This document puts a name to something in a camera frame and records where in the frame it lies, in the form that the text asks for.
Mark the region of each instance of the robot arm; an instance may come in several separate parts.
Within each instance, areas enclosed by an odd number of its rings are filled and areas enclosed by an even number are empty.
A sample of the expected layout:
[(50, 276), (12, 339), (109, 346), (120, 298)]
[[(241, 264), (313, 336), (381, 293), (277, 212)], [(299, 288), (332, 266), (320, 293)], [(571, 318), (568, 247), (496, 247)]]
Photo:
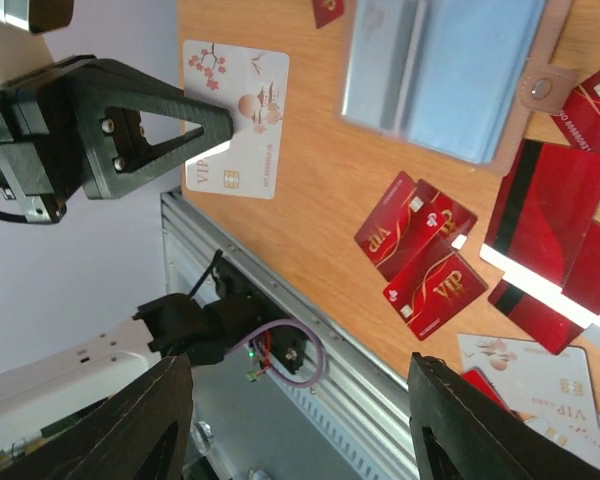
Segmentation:
[[(21, 10), (27, 13), (14, 14)], [(226, 109), (120, 62), (77, 56), (54, 63), (44, 39), (29, 32), (64, 26), (72, 11), (71, 0), (0, 0), (0, 190), (22, 211), (0, 212), (0, 220), (58, 223), (80, 187), (89, 199), (120, 198), (226, 148), (233, 136)], [(198, 127), (151, 145), (141, 112)]]
[(222, 361), (261, 324), (261, 308), (241, 294), (204, 307), (167, 295), (109, 332), (0, 375), (0, 469), (10, 446), (20, 452), (52, 438), (165, 357), (186, 356), (190, 367)]

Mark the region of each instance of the card stack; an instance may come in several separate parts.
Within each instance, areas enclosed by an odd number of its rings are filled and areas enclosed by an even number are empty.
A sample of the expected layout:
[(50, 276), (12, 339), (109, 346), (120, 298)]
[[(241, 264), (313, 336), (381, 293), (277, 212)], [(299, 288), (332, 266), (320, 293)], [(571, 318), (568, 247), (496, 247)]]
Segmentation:
[(476, 221), (432, 185), (401, 172), (355, 235), (389, 282), (384, 296), (419, 340), (487, 289), (457, 251)]
[(525, 140), (480, 256), (503, 270), (489, 301), (551, 353), (600, 316), (600, 154)]
[(600, 470), (600, 414), (586, 352), (459, 335), (464, 378), (540, 435)]

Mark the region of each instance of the black magnetic stripe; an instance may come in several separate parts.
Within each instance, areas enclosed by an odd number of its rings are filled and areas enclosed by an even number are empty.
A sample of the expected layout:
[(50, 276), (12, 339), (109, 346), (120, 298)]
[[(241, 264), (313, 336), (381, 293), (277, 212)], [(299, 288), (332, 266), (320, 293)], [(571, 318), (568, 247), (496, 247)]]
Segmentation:
[(516, 228), (518, 228), (518, 222), (522, 215), (522, 207), (524, 207), (524, 201), (527, 198), (543, 145), (542, 142), (535, 142), (533, 140), (524, 141), (518, 168), (511, 184), (511, 190), (509, 190), (507, 203), (502, 213), (496, 239), (493, 244), (493, 248), (503, 255), (509, 252), (509, 248), (513, 242), (513, 236)]
[(520, 290), (515, 285), (509, 285), (493, 306), (508, 317), (525, 295), (526, 293), (523, 290)]

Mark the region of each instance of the bolt head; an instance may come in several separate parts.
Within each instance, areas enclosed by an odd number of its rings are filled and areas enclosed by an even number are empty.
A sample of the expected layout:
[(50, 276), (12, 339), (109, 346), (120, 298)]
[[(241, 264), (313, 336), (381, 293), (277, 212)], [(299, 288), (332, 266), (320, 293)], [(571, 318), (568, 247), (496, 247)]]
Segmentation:
[(113, 168), (116, 169), (116, 172), (123, 171), (125, 166), (126, 166), (126, 162), (125, 162), (124, 158), (118, 157), (113, 160)]
[(105, 118), (100, 124), (100, 127), (104, 133), (113, 133), (116, 129), (115, 123), (113, 123), (113, 120), (110, 118)]

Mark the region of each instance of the screw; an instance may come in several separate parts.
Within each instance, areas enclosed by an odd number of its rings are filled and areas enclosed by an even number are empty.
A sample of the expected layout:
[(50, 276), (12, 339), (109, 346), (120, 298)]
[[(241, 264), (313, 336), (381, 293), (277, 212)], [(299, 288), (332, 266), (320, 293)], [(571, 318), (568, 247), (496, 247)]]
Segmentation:
[(290, 348), (287, 350), (287, 353), (285, 354), (284, 358), (286, 358), (287, 360), (294, 361), (296, 358), (298, 358), (298, 352), (296, 352), (293, 348)]
[(121, 172), (122, 170), (124, 170), (125, 166), (126, 162), (124, 161), (123, 157), (118, 157), (113, 160), (113, 168), (116, 169), (116, 172)]
[(100, 124), (100, 128), (102, 128), (104, 133), (113, 133), (113, 131), (116, 129), (116, 125), (110, 118), (105, 118)]

